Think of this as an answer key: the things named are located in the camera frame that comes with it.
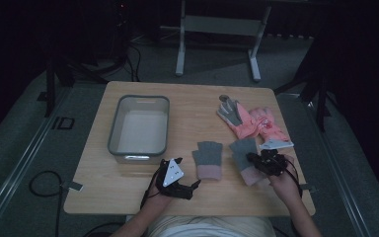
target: rectangular tray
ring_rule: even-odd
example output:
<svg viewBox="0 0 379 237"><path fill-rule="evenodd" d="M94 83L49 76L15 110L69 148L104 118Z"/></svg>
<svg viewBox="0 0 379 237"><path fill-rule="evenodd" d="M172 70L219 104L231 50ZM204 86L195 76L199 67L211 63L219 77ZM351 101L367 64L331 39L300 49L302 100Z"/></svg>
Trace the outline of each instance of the rectangular tray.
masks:
<svg viewBox="0 0 379 237"><path fill-rule="evenodd" d="M169 107L163 96L119 99L108 143L117 162L159 164L167 147Z"/></svg>

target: glove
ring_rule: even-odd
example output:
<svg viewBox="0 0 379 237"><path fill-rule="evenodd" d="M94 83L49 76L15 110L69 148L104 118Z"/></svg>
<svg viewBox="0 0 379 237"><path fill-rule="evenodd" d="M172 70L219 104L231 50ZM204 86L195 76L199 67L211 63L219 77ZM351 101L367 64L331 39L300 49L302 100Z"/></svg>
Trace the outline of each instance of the glove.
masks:
<svg viewBox="0 0 379 237"><path fill-rule="evenodd" d="M255 137L259 134L256 120L239 104L228 96L220 96L220 109L217 114L229 125L239 139Z"/></svg>
<svg viewBox="0 0 379 237"><path fill-rule="evenodd" d="M270 108L256 108L249 111L249 114L257 121L258 133L265 142L270 139L289 141L288 137L275 124L275 118Z"/></svg>
<svg viewBox="0 0 379 237"><path fill-rule="evenodd" d="M200 180L221 180L221 151L223 145L214 141L202 141L198 150L192 152L196 173Z"/></svg>
<svg viewBox="0 0 379 237"><path fill-rule="evenodd" d="M264 178L260 171L247 158L248 153L258 153L254 138L237 140L230 144L230 149L233 151L232 157L247 186L251 186Z"/></svg>

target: wooden tabletop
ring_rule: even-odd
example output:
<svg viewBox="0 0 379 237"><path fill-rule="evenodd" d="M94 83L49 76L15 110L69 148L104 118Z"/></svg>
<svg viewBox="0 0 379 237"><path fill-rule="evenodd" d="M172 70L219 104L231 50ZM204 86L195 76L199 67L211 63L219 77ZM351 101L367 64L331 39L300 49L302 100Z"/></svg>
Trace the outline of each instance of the wooden tabletop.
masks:
<svg viewBox="0 0 379 237"><path fill-rule="evenodd" d="M70 191L64 210L80 214L134 214L158 165L119 164L108 150L108 140L118 100L124 95L166 96L170 100L168 144L165 157L184 160L180 168L185 175L180 184L190 186L196 178L191 152L200 141L223 144L222 179L203 180L191 200L176 198L165 211L166 215L288 215L288 210L267 179L248 187L231 157L229 144L237 137L216 114L220 95L237 99L247 110L271 108L275 122L289 135L278 103L271 89L248 87L201 86L136 82L110 82L101 100L86 142L74 182L84 186L81 192ZM263 143L257 137L257 144ZM280 154L296 158L294 148L283 148ZM296 162L300 184L302 170ZM309 192L303 201L310 214L315 206Z"/></svg>

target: person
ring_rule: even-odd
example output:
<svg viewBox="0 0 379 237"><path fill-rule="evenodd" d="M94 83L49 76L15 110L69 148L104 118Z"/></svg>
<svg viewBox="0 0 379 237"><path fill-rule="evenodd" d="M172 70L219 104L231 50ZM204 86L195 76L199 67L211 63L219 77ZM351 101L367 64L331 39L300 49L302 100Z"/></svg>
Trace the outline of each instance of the person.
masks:
<svg viewBox="0 0 379 237"><path fill-rule="evenodd" d="M287 171L295 172L294 158L285 155L291 163ZM287 206L292 223L298 234L303 237L322 236L312 217L310 216L297 185L286 173L280 176L267 177L276 195ZM124 223L112 237L140 237L146 236L275 236L270 221L265 217L196 217L196 216L164 216L163 211L173 201L173 197L158 194L152 186L149 196L142 208L126 223Z"/></svg>

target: dark background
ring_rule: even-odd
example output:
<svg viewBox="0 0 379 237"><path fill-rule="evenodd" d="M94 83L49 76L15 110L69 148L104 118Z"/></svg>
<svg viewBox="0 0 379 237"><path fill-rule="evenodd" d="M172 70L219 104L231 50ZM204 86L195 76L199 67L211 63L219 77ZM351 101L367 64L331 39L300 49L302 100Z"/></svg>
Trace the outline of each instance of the dark background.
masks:
<svg viewBox="0 0 379 237"><path fill-rule="evenodd" d="M113 45L115 32L116 40L125 37L115 26L124 20L152 40L159 38L159 26L179 25L180 2L176 0L140 0L132 5L107 0L98 6L92 2L0 0L0 122L29 83L45 70L50 57L67 54L79 62L96 64L98 57L119 56L126 46L107 45ZM118 9L119 3L126 9ZM255 10L235 7L231 13L224 12L224 3L234 4L193 1L189 11L258 17ZM379 180L379 1L272 4L265 32L284 38L315 38L302 70L323 68L320 72L326 72L330 91Z"/></svg>

